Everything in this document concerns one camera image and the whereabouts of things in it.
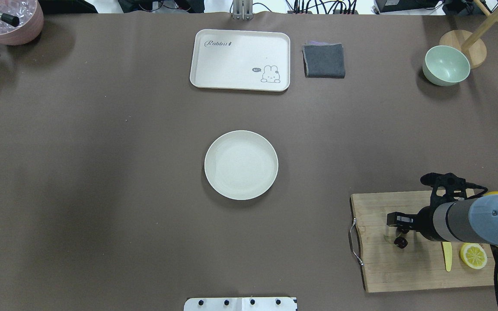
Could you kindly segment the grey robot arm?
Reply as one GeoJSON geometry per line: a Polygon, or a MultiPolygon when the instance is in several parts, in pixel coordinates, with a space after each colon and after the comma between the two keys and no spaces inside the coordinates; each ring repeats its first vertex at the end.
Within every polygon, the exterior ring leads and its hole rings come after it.
{"type": "Polygon", "coordinates": [[[392,212],[387,226],[420,232],[430,241],[486,243],[498,247],[498,194],[456,200],[433,194],[417,214],[392,212]]]}

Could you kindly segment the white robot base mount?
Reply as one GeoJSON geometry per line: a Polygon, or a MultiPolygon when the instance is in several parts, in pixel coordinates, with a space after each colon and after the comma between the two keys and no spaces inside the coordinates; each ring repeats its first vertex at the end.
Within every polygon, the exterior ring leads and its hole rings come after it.
{"type": "Polygon", "coordinates": [[[292,297],[220,297],[190,298],[184,311],[297,311],[298,303],[292,297]]]}

